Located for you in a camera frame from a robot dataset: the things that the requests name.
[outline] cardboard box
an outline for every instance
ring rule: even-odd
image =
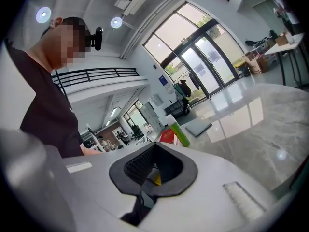
[[[264,59],[267,61],[268,66],[277,61],[277,56],[275,53],[264,55]]]
[[[244,55],[243,55],[243,59],[248,63],[250,62],[252,59],[254,59],[254,54],[253,52],[246,52]]]
[[[286,39],[285,35],[282,35],[276,38],[276,43],[278,44],[278,46],[281,46],[288,44],[288,40]]]
[[[264,56],[260,56],[259,58],[247,63],[252,74],[261,74],[268,70],[267,59],[264,59]]]

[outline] dark hair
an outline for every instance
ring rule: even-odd
[[[62,24],[66,24],[66,25],[75,25],[77,26],[78,30],[84,30],[86,36],[90,35],[89,29],[85,23],[85,21],[79,17],[67,17],[62,19]],[[50,29],[50,26],[43,32],[41,38],[43,37],[44,34],[46,34],[48,32],[48,30]]]

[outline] balcony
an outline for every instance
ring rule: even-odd
[[[110,95],[148,84],[135,68],[94,68],[53,75],[53,82],[65,93],[71,104],[97,95]]]

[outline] sign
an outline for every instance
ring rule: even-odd
[[[164,76],[160,76],[159,81],[162,83],[162,85],[165,87],[166,90],[169,89],[170,84],[168,83],[168,81],[165,79]]]

